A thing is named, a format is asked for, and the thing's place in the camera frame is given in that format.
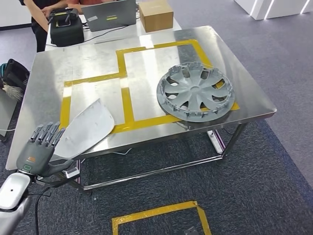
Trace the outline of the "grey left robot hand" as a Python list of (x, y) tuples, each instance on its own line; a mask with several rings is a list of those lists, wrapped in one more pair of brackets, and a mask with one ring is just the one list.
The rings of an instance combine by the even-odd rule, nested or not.
[(48, 122), (36, 127), (18, 156), (17, 170), (45, 178), (69, 168), (73, 160), (57, 165), (50, 164), (55, 148), (66, 130), (59, 129), (59, 126), (60, 122)]

